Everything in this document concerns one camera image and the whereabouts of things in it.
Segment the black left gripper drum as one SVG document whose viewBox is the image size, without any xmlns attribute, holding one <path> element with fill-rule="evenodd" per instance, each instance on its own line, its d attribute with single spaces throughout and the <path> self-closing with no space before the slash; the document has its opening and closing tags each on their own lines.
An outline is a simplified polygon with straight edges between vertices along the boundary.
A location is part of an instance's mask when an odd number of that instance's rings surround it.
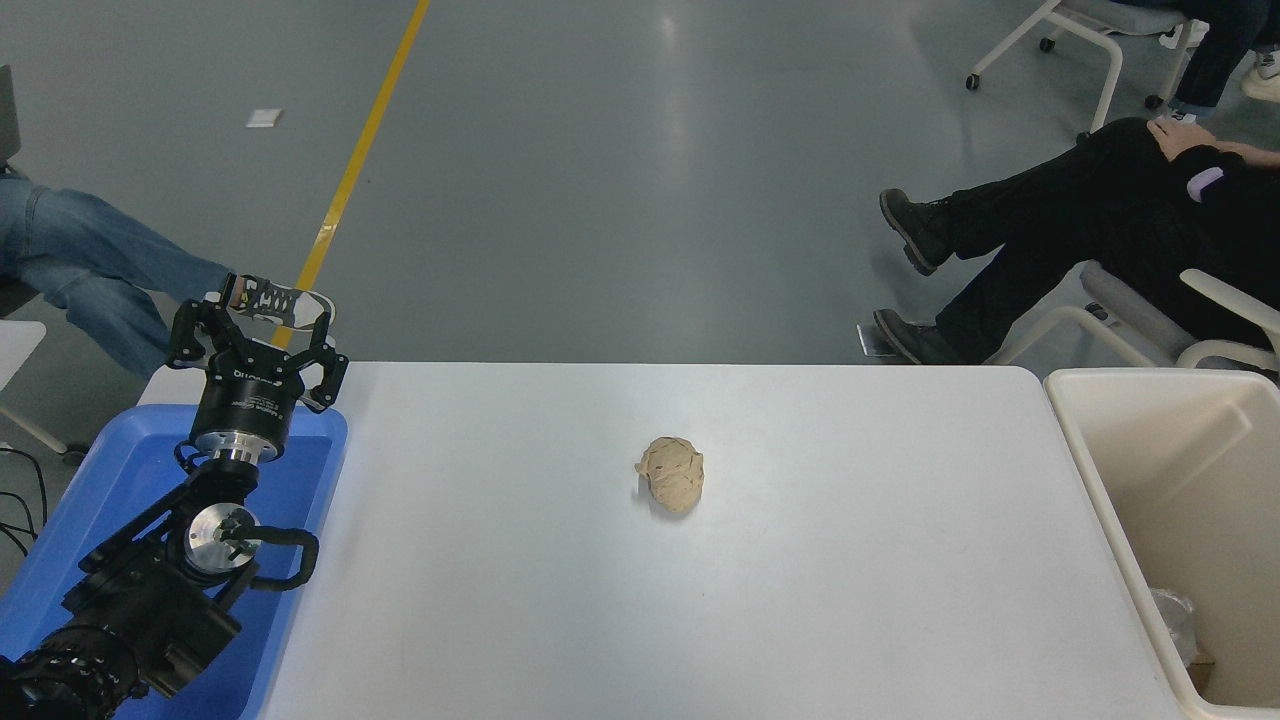
<svg viewBox="0 0 1280 720">
<path fill-rule="evenodd" d="M 298 374 L 275 373 L 284 364 L 283 350 L 259 340 L 216 351 L 205 369 L 189 441 L 214 448 L 238 434 L 259 438 L 264 448 L 284 448 L 303 388 Z"/>
</svg>

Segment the person's hand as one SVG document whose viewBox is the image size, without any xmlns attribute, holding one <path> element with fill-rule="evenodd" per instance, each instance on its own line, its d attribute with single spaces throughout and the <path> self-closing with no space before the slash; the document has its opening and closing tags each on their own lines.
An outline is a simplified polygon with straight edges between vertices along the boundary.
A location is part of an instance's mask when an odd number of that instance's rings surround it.
<svg viewBox="0 0 1280 720">
<path fill-rule="evenodd" d="M 1217 147 L 1215 136 L 1196 123 L 1184 123 L 1170 117 L 1156 117 L 1146 123 L 1146 128 L 1169 161 L 1174 161 L 1185 151 L 1196 147 Z"/>
</svg>

